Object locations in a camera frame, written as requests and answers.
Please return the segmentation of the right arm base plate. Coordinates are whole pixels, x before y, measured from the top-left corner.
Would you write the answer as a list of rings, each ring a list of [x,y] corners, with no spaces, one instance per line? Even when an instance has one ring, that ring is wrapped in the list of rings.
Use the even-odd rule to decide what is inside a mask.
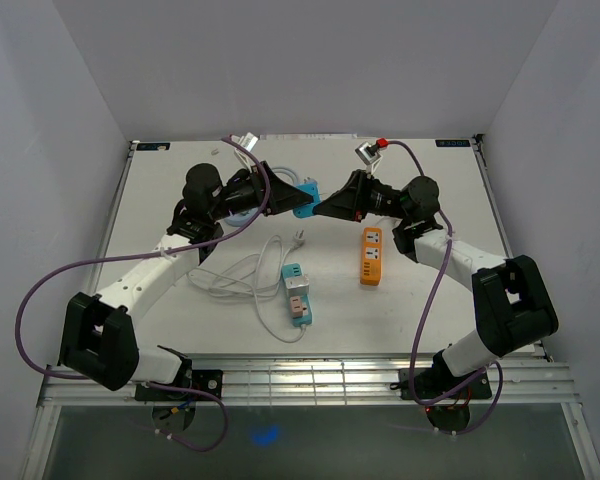
[[[431,400],[446,393],[470,377],[471,374],[463,377],[441,377],[434,372],[433,368],[416,368],[414,370],[414,389],[419,398]],[[392,382],[389,388],[392,391],[399,391],[402,400],[412,400],[413,396],[408,384],[409,370],[407,368],[399,369],[398,380]],[[455,398],[466,399],[468,394],[471,394],[472,399],[477,400],[487,400],[492,397],[492,390],[485,370],[482,370],[481,374],[476,376],[463,390],[456,393]]]

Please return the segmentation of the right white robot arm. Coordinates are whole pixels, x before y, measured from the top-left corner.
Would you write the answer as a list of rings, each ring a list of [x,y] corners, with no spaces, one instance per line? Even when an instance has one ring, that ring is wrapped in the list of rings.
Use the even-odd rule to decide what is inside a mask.
[[[396,190],[362,170],[313,209],[340,220],[373,214],[398,220],[394,244],[410,260],[437,269],[473,297],[475,327],[436,353],[431,366],[411,371],[403,387],[429,406],[454,397],[496,360],[554,334],[559,320],[536,262],[526,256],[505,258],[454,239],[441,211],[438,184],[419,175]]]

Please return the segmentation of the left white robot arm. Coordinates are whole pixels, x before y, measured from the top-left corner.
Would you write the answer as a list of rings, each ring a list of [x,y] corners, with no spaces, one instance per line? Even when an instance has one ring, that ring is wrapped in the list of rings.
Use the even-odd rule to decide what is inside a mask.
[[[275,215],[312,200],[267,164],[240,169],[228,181],[209,163],[193,166],[154,256],[95,294],[78,293],[69,301],[61,364],[112,391],[130,382],[154,382],[170,399],[185,397],[192,387],[185,356],[139,344],[137,325],[173,285],[210,256],[223,234],[222,219],[251,209]]]

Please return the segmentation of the orange power strip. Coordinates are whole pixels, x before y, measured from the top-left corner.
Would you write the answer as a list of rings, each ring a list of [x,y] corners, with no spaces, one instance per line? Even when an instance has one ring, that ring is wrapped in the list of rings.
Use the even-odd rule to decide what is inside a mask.
[[[379,227],[365,227],[362,233],[359,280],[365,286],[378,286],[382,278],[383,233]]]

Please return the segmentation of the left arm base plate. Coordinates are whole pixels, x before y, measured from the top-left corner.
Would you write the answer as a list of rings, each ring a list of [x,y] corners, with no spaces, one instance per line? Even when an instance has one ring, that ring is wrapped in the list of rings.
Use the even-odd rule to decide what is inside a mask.
[[[195,389],[222,398],[224,371],[220,369],[194,369],[187,376],[176,381],[174,387]],[[207,401],[206,397],[183,392],[172,392],[150,388],[144,385],[135,387],[134,399],[144,402],[185,402]]]

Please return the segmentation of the teal power strip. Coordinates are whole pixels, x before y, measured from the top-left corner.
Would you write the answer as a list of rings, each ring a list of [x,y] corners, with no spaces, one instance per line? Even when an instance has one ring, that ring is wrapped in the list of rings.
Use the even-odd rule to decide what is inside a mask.
[[[298,263],[281,267],[281,285],[288,298],[292,325],[296,328],[311,325],[313,315],[309,301],[310,281]]]

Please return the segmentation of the white silver plug adapter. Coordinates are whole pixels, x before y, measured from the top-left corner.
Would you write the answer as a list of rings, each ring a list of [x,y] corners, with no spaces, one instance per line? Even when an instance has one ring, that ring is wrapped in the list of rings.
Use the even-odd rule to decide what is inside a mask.
[[[305,296],[309,293],[309,277],[307,275],[286,277],[284,279],[284,286],[289,297]]]

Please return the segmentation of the brown pink plug adapter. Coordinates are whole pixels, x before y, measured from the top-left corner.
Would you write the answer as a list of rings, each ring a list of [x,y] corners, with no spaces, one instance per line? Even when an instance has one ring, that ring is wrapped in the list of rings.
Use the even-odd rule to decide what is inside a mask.
[[[305,315],[306,306],[301,296],[289,298],[290,314],[292,318],[301,318]]]

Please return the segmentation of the round light blue power strip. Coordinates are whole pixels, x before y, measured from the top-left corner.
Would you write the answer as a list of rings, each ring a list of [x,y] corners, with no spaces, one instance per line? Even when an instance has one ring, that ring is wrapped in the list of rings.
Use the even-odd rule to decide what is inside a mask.
[[[257,213],[256,209],[234,213],[224,219],[224,222],[231,227],[239,228],[247,224]]]

